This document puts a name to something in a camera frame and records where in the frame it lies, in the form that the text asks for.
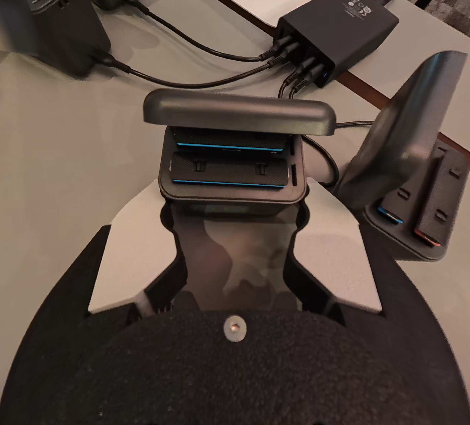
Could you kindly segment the black battery blue stripe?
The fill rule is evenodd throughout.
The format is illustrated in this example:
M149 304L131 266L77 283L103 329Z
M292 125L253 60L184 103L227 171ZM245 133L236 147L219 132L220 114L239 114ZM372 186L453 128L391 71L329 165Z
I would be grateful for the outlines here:
M435 168L434 161L432 158L407 182L387 193L377 207L378 214L395 225L411 222L429 191Z
M174 140L179 147L266 151L279 153L286 147L289 136L285 134L248 131L215 130L172 127Z
M284 158L174 152L169 164L175 183L283 188L289 182Z

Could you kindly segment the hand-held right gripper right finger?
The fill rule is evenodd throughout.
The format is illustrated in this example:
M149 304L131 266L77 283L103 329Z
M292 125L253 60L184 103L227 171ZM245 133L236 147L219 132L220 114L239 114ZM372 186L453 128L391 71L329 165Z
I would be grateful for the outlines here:
M299 203L283 280L308 311L342 305L378 314L379 294L353 213L313 178Z

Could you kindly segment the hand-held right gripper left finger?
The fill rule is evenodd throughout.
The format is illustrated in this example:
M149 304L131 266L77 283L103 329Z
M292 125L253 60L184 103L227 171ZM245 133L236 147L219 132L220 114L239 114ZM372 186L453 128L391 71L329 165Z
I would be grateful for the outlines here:
M88 311L131 303L141 314L163 311L187 280L171 206L155 180L112 220Z

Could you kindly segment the black charging hub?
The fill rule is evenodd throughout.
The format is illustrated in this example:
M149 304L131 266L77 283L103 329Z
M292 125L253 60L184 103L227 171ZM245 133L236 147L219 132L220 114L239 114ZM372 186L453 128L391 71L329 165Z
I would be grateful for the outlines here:
M374 52L399 23L386 8L392 0L312 0L279 18L274 41L298 43L291 63L305 67L296 81L323 88Z

